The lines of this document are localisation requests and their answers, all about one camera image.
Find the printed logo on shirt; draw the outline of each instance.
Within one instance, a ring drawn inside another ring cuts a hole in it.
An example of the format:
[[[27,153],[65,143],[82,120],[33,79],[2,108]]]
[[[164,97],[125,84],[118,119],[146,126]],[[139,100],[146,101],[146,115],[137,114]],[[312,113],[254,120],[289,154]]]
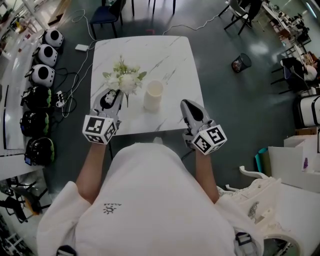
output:
[[[103,213],[104,214],[113,214],[114,211],[117,209],[116,207],[121,206],[122,203],[105,203]]]

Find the chair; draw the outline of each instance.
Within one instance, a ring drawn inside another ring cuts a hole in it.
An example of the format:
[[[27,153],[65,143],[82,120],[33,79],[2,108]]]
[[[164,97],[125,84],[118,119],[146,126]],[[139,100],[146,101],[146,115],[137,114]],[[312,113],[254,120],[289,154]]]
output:
[[[121,26],[123,25],[121,12],[126,4],[126,1],[127,0],[115,0],[113,5],[106,6],[106,0],[101,0],[102,6],[99,6],[98,9],[95,10],[90,20],[91,30],[92,30],[94,39],[97,39],[95,29],[94,29],[94,24],[100,24],[100,26],[102,27],[102,24],[105,24],[105,23],[111,23],[114,37],[115,38],[118,37],[117,31],[115,28],[115,22],[120,17]]]
[[[155,6],[156,6],[156,0],[153,0],[153,9],[152,9],[152,15],[155,14]],[[176,0],[173,0],[173,12],[172,15],[174,15],[176,12]]]
[[[39,196],[36,196],[28,191],[35,184],[36,182],[33,182],[27,188],[18,186],[11,187],[10,189],[15,193],[16,199],[8,196],[5,201],[0,201],[0,207],[4,207],[9,216],[16,215],[20,223],[28,222],[28,219],[30,219],[32,216],[41,214],[43,209],[50,206],[50,204],[45,206],[40,205],[40,199],[48,191],[48,189],[46,188]],[[24,197],[24,200],[19,201],[19,198],[21,196]],[[26,207],[32,212],[29,217],[26,217],[23,211],[23,207],[21,204],[24,205],[24,203],[26,204]]]
[[[306,81],[299,75],[297,75],[294,71],[291,72],[290,69],[283,67],[284,79],[289,85],[289,89],[279,92],[279,94],[284,94],[287,92],[303,92],[309,90],[309,86]]]
[[[231,22],[228,26],[226,26],[224,30],[226,30],[231,25],[242,19],[244,22],[240,31],[238,32],[238,35],[240,35],[249,20],[249,15],[243,8],[240,7],[237,0],[229,0],[227,7],[223,9],[223,11],[218,15],[218,17],[220,17],[228,8],[233,13],[231,20],[233,20],[234,17],[236,17],[236,19],[233,22]]]

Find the paper cup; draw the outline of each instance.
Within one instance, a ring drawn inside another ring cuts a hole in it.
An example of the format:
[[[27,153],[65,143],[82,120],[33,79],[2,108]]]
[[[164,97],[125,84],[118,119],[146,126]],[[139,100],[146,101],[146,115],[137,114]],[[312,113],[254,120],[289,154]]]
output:
[[[143,106],[149,111],[156,111],[160,107],[164,86],[160,81],[151,81],[144,94]]]

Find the gray floor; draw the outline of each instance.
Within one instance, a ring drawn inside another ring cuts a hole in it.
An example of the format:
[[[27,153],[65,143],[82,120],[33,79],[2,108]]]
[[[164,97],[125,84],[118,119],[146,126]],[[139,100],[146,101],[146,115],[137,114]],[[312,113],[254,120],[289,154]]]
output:
[[[90,19],[100,4],[100,0],[72,0],[65,18],[76,10],[85,9],[86,16]],[[118,21],[116,29],[119,37],[151,35],[147,31],[149,29],[153,29],[156,35],[162,35],[172,25],[199,27],[220,13],[225,6],[223,0],[177,0],[175,15],[172,16],[172,0],[157,0],[155,14],[152,16],[152,6],[148,7],[148,0],[135,0],[133,17],[131,1],[127,0],[122,12],[124,24],[121,27]],[[230,12],[226,12],[198,31],[176,27],[167,35],[188,37],[204,105],[211,118],[223,127],[228,138],[223,147],[211,154],[217,184],[243,188],[252,179],[240,175],[238,166],[244,165],[248,171],[252,171],[254,156],[259,149],[282,146],[283,140],[294,134],[294,95],[278,95],[287,89],[285,82],[270,85],[270,82],[282,75],[281,72],[271,74],[271,71],[278,67],[279,53],[284,50],[271,26],[267,25],[263,32],[255,22],[253,29],[245,27],[238,36],[241,21],[227,31],[223,29],[231,22],[231,16]],[[75,46],[89,45],[91,42],[86,22],[83,19],[79,23],[72,23],[69,19],[59,30],[65,36],[65,45],[56,68],[64,67],[69,72],[76,72],[86,54],[75,51]],[[105,24],[103,28],[97,25],[95,31],[98,39],[113,38],[111,25]],[[231,63],[240,53],[246,53],[251,58],[252,67],[235,74]],[[81,77],[92,60],[93,51],[89,53],[88,61],[80,73]],[[69,77],[62,85],[62,91],[69,90],[72,82],[73,77]],[[82,126],[84,116],[90,109],[90,84],[91,71],[74,94],[77,100],[76,110],[52,134],[56,160],[44,172],[52,194],[58,193],[68,181],[76,180],[88,152],[90,144],[82,135]],[[61,114],[57,113],[56,116],[59,119]],[[184,146],[181,130],[176,130],[113,137],[113,153],[135,142],[151,142],[155,136],[162,137],[164,144],[180,156],[188,151]],[[110,162],[107,153],[104,174],[107,173]],[[195,173],[194,155],[190,155],[184,164],[191,174]]]

